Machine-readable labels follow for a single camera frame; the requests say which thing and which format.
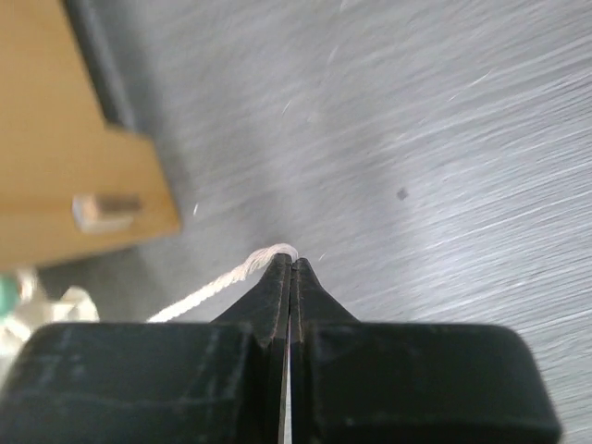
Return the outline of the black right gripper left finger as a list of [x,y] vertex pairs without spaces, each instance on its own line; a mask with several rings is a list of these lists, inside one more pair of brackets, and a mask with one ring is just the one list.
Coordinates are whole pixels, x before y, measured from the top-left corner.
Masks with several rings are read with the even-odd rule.
[[5,443],[279,443],[291,259],[208,323],[54,323],[1,388]]

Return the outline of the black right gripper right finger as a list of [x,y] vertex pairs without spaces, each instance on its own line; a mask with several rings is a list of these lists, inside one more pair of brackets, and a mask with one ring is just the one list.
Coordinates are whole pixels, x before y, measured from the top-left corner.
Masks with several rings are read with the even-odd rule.
[[507,327],[356,319],[311,264],[292,268],[296,443],[557,443],[534,356]]

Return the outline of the lemon print pet mattress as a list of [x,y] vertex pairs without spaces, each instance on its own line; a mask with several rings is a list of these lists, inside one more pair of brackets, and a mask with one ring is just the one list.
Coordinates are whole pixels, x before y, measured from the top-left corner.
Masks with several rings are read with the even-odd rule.
[[[291,260],[299,255],[286,243],[274,244],[251,253],[240,265],[172,303],[147,319],[149,323],[175,319],[227,287],[245,280],[267,266],[278,254]],[[47,296],[34,269],[20,269],[1,276],[1,362],[14,358],[32,334],[57,322],[97,322],[98,310],[90,294],[81,287],[70,287],[57,300]]]

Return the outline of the wooden pet bed frame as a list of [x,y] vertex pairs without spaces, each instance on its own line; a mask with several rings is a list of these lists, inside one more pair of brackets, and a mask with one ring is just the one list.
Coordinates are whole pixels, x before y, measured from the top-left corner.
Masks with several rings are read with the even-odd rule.
[[179,230],[153,144],[106,122],[58,1],[1,5],[1,267]]

